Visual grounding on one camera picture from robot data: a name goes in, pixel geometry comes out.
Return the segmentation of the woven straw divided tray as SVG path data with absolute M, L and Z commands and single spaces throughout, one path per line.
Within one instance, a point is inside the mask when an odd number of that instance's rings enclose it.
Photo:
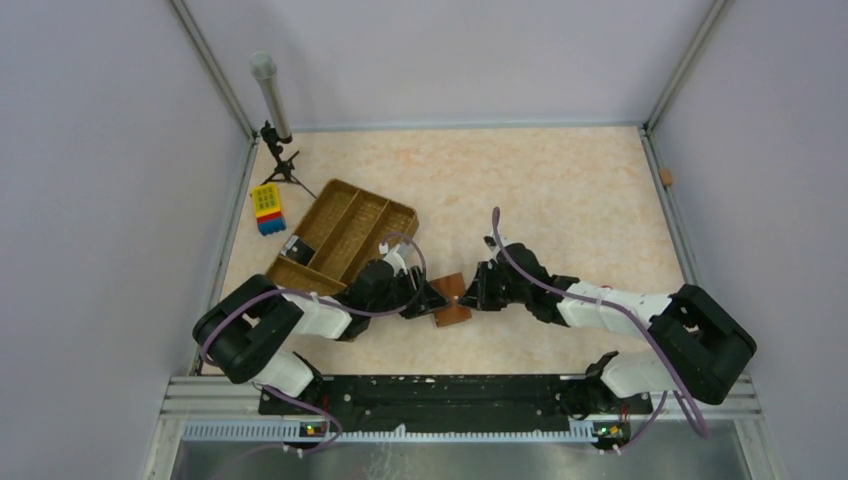
M 279 253 L 266 276 L 280 287 L 333 295 L 378 257 L 378 245 L 388 233 L 412 237 L 418 226 L 414 208 L 331 179 L 292 234 L 316 250 L 310 263 L 300 265 Z

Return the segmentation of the stack of credit cards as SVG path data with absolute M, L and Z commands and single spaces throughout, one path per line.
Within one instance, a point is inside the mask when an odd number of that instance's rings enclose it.
M 315 253 L 316 250 L 298 235 L 292 235 L 280 251 L 281 256 L 304 266 L 310 263 Z

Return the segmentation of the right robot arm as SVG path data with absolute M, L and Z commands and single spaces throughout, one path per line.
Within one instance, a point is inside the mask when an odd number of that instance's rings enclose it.
M 612 412 L 627 397 L 675 390 L 719 405 L 757 351 L 753 337 L 703 288 L 684 284 L 666 294 L 636 294 L 552 275 L 524 244 L 498 247 L 479 262 L 460 298 L 478 311 L 520 304 L 537 320 L 566 328 L 596 328 L 646 341 L 638 353 L 606 354 L 588 369 L 589 404 Z

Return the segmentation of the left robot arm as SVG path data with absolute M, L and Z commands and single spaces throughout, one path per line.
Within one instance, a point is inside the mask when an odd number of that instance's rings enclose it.
M 192 337 L 205 361 L 234 384 L 268 385 L 282 392 L 297 413 L 319 404 L 319 374 L 306 360 L 283 348 L 291 335 L 352 340 L 376 316 L 405 319 L 433 314 L 448 298 L 427 283 L 420 265 L 409 266 L 395 249 L 369 261 L 339 293 L 320 296 L 279 288 L 256 274 L 204 314 Z

